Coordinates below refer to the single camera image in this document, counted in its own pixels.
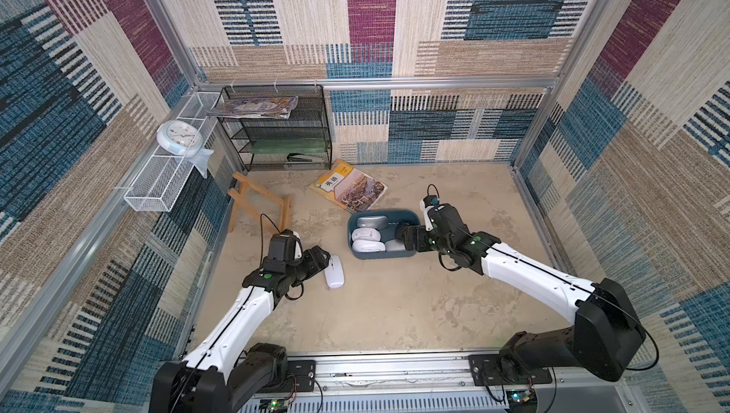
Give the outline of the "teal storage box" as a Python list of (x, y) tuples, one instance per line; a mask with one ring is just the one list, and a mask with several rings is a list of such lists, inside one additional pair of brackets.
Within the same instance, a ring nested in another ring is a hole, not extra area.
[(347, 238), (348, 247), (355, 256), (360, 260), (375, 260), (375, 259), (396, 259), (396, 258), (407, 258), (414, 256), (416, 251), (401, 251), (400, 253), (355, 253), (352, 249), (351, 233), (357, 229), (357, 219), (366, 215), (386, 215), (389, 218), (389, 226), (386, 229), (380, 230), (381, 241), (385, 243), (395, 239), (395, 230), (397, 226), (419, 226), (421, 221), (420, 217), (413, 211), (403, 209), (387, 209), (377, 211), (363, 211), (363, 213), (353, 214), (347, 223)]

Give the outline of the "white oval mouse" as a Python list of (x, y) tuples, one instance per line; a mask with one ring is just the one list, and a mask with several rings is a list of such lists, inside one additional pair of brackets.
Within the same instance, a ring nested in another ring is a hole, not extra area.
[(387, 251), (384, 243), (373, 240), (359, 239), (352, 243), (355, 253), (383, 253)]

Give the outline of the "silver grey mouse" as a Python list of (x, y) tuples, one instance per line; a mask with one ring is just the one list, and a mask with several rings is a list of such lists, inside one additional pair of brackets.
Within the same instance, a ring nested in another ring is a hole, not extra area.
[(389, 226), (389, 218), (386, 215), (366, 215), (357, 219), (357, 227), (375, 230), (383, 230)]

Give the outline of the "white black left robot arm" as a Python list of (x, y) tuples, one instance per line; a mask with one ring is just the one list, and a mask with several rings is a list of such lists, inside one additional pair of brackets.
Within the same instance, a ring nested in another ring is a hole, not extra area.
[(285, 348), (246, 346), (291, 288), (301, 287), (330, 264), (330, 253), (319, 246), (296, 252), (264, 257), (262, 266), (244, 278), (233, 306), (205, 340), (181, 361), (159, 368), (150, 412), (237, 412), (262, 388), (284, 380)]

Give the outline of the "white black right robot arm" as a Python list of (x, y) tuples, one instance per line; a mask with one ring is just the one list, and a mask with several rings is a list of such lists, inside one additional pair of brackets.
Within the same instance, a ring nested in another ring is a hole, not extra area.
[(536, 369), (579, 367), (597, 378), (619, 381), (647, 332), (624, 288), (560, 272), (527, 257), (486, 232), (445, 225), (427, 229), (401, 224), (395, 233), (406, 248), (448, 256), (472, 270), (519, 289), (561, 315), (568, 326), (542, 333), (520, 331), (500, 349), (504, 379), (515, 382)]

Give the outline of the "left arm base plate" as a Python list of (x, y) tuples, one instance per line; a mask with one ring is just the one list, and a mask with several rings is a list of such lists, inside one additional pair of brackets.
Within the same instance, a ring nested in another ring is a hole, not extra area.
[(315, 386), (316, 375), (317, 362), (315, 360), (289, 361), (283, 380), (274, 384), (269, 392), (285, 394), (290, 394), (294, 391), (297, 393), (314, 392), (317, 389)]

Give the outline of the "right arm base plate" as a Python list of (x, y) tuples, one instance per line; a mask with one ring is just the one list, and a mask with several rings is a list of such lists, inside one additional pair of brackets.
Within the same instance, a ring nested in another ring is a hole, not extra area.
[(467, 357), (476, 386), (511, 386), (512, 384), (552, 384), (549, 369), (521, 369), (517, 363), (505, 362), (497, 353), (480, 353)]

